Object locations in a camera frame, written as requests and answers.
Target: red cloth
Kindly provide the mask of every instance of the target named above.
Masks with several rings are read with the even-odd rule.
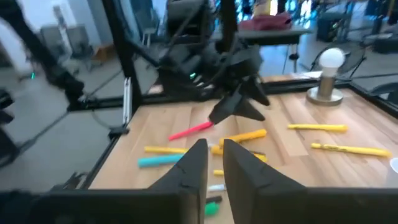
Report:
[[[244,30],[285,30],[292,27],[292,18],[288,12],[276,16],[260,15],[239,23]]]

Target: white cup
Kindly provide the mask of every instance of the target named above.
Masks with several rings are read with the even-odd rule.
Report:
[[[398,188],[398,157],[390,160],[385,187]]]

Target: red marker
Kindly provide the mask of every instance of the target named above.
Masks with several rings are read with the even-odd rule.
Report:
[[[188,129],[186,131],[182,131],[180,133],[173,134],[173,135],[169,136],[169,140],[171,141],[171,140],[174,140],[174,139],[178,139],[178,138],[187,136],[187,135],[189,135],[191,133],[195,133],[197,131],[202,131],[204,129],[210,128],[212,126],[213,126],[213,123],[211,121],[207,121],[207,122],[205,122],[203,124],[199,124],[198,126],[190,128],[190,129]]]

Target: yellow highlighter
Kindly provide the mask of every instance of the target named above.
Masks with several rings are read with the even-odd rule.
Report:
[[[188,149],[184,148],[170,148],[170,147],[159,147],[159,146],[145,146],[145,152],[154,153],[166,153],[166,154],[184,154],[188,152]]]
[[[384,156],[384,157],[391,157],[391,152],[383,149],[378,148],[368,148],[368,147],[351,147],[351,146],[332,146],[327,144],[319,144],[319,143],[312,143],[311,147],[313,149],[326,149],[331,151],[339,151],[339,152],[351,152],[357,154],[364,154],[364,155],[373,155],[373,156]]]
[[[324,130],[324,131],[347,131],[348,127],[345,124],[290,124],[289,129],[303,129],[303,130]]]
[[[220,147],[224,146],[224,139],[230,139],[233,140],[235,142],[242,142],[242,141],[246,141],[246,140],[250,140],[250,139],[255,139],[255,138],[261,138],[264,137],[267,134],[267,131],[265,129],[260,129],[257,131],[252,131],[249,133],[244,133],[244,134],[239,134],[239,135],[235,135],[235,136],[230,136],[227,138],[222,138],[220,139]]]
[[[212,146],[211,147],[211,153],[215,154],[215,155],[222,155],[223,154],[223,150],[219,147],[219,146]],[[267,162],[267,157],[266,155],[261,155],[261,154],[257,154],[257,153],[253,153],[259,160],[261,160],[262,162]]]
[[[224,171],[223,170],[213,170],[213,174],[214,175],[224,175]]]

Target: wooden table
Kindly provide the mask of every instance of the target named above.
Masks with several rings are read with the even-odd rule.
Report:
[[[319,73],[281,75],[266,80],[307,78]],[[114,147],[107,161],[91,185],[91,189],[146,188],[164,175],[170,166],[139,169],[137,160],[153,156],[144,146],[186,147],[206,138],[216,144],[219,138],[265,128],[265,138],[243,144],[249,150],[264,152],[269,164],[303,185],[322,187],[393,187],[387,184],[389,160],[376,156],[362,156],[343,152],[311,149],[312,142],[341,146],[380,147],[398,156],[398,121],[368,103],[350,90],[343,90],[345,98],[340,106],[327,108],[307,103],[305,93],[273,95],[271,106],[254,102],[266,117],[263,122],[231,116],[215,127],[172,142],[167,137],[207,120],[216,101],[179,103],[173,105],[142,106],[135,113],[129,127]],[[347,124],[344,134],[324,131],[293,131],[291,123]],[[209,157],[208,185],[223,184],[222,177],[212,174],[222,169],[221,156]],[[207,223],[233,223],[226,192],[220,213],[206,218]]]

